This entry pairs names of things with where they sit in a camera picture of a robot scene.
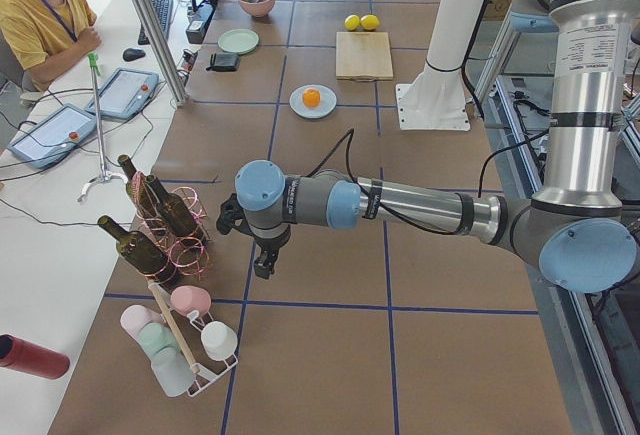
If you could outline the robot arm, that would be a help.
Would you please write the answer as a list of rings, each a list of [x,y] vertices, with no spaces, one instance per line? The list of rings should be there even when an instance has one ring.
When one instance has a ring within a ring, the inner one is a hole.
[[[544,180],[527,200],[449,193],[316,168],[286,175],[252,161],[220,208],[222,234],[254,238],[255,273],[270,277],[295,224],[350,229],[396,220],[438,235],[471,235],[517,255],[550,283],[578,293],[631,272],[637,243],[611,189],[628,39],[639,0],[512,0],[522,30],[557,30]]]

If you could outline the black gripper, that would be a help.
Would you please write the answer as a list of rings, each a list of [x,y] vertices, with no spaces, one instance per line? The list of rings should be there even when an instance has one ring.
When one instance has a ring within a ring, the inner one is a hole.
[[[232,193],[220,205],[216,229],[220,234],[229,234],[232,230],[245,233],[245,214],[236,193]],[[253,262],[254,273],[261,279],[269,279],[275,273],[279,250],[290,239],[290,225],[281,223],[275,227],[261,228],[249,224],[249,229],[256,244],[260,247],[260,254]]]

